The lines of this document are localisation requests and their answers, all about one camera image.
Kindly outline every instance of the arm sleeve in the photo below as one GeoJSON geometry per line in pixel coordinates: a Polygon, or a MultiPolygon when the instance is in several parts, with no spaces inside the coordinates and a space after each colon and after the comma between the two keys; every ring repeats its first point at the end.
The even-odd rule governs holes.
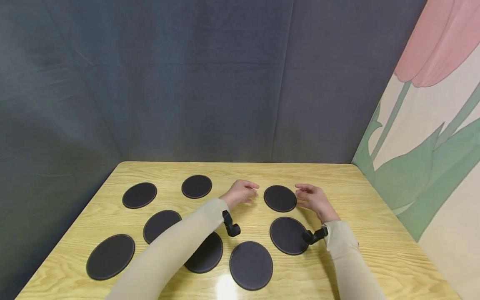
{"type": "Polygon", "coordinates": [[[363,260],[359,244],[344,221],[325,223],[327,250],[335,266],[338,291],[342,300],[384,300],[385,295],[363,260]]]}
{"type": "Polygon", "coordinates": [[[124,272],[107,300],[157,300],[165,285],[220,224],[227,204],[218,198],[159,235],[124,272]]]}

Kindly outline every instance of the round mat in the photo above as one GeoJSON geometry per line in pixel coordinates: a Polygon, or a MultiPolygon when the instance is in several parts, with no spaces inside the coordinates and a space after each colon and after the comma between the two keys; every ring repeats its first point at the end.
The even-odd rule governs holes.
{"type": "Polygon", "coordinates": [[[267,249],[259,243],[243,242],[233,249],[230,256],[230,273],[233,280],[242,288],[261,289],[272,278],[272,257],[267,249]]]}
{"type": "Polygon", "coordinates": [[[289,212],[297,205],[295,194],[281,185],[272,185],[266,189],[264,199],[271,209],[281,213],[289,212]]]}
{"type": "Polygon", "coordinates": [[[222,239],[216,232],[212,232],[187,260],[185,267],[194,273],[206,273],[216,267],[222,253],[222,239]]]}
{"type": "Polygon", "coordinates": [[[270,226],[270,238],[281,252],[299,255],[308,248],[308,244],[301,237],[305,231],[307,229],[299,221],[289,216],[282,216],[273,221],[270,226]]]}
{"type": "Polygon", "coordinates": [[[156,196],[156,187],[152,183],[143,182],[129,188],[123,194],[122,202],[128,208],[140,208],[149,204],[156,196]]]}
{"type": "Polygon", "coordinates": [[[87,274],[96,280],[112,278],[132,260],[135,242],[126,234],[117,234],[101,242],[90,254],[87,274]]]}
{"type": "Polygon", "coordinates": [[[181,185],[181,192],[188,198],[205,197],[212,190],[212,181],[205,175],[188,177],[181,185]]]}
{"type": "Polygon", "coordinates": [[[144,239],[147,244],[153,242],[160,234],[173,224],[180,222],[181,216],[173,210],[163,210],[148,219],[144,226],[144,239]]]}

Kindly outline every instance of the gray fabric backdrop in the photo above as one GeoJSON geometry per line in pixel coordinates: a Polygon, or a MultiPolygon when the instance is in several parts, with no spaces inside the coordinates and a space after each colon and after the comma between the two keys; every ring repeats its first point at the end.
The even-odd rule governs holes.
{"type": "Polygon", "coordinates": [[[0,1],[0,295],[123,160],[350,162],[425,1],[0,1]]]}

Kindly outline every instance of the right hand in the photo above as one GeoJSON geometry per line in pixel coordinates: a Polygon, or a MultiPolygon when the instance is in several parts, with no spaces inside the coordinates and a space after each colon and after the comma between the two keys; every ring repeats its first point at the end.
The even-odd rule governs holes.
{"type": "Polygon", "coordinates": [[[340,217],[321,188],[307,183],[297,183],[295,187],[299,188],[295,194],[301,200],[297,203],[298,206],[313,210],[322,224],[340,220],[340,217]]]}
{"type": "Polygon", "coordinates": [[[227,203],[229,210],[232,210],[240,203],[250,203],[252,201],[251,198],[257,196],[259,187],[256,183],[239,179],[219,198],[227,203]]]}

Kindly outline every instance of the wooden table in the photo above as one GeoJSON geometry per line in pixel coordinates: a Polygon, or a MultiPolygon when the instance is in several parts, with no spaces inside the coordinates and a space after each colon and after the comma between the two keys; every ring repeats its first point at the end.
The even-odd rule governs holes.
{"type": "Polygon", "coordinates": [[[298,182],[324,189],[341,218],[350,223],[364,259],[388,299],[459,299],[354,165],[175,162],[119,164],[17,299],[103,299],[120,276],[105,281],[88,277],[85,265],[96,245],[109,236],[128,234],[135,240],[135,259],[147,247],[143,227],[154,213],[173,209],[186,216],[209,197],[227,191],[236,179],[260,185],[253,204],[239,205],[232,212],[241,234],[231,238],[220,226],[217,233],[223,240],[224,253],[218,266],[205,274],[182,267],[161,299],[339,299],[333,264],[323,241],[302,255],[290,256],[270,240],[270,225],[280,216],[293,217],[312,231],[320,227],[311,211],[297,207],[278,213],[263,200],[267,187],[279,184],[295,190],[298,182]],[[194,174],[207,175],[213,182],[205,198],[188,199],[180,190],[183,181],[194,174]],[[123,206],[125,191],[145,181],[157,186],[156,198],[140,209],[123,206]],[[229,272],[233,248],[246,240],[261,243],[272,255],[272,279],[259,291],[243,290],[229,272]]]}

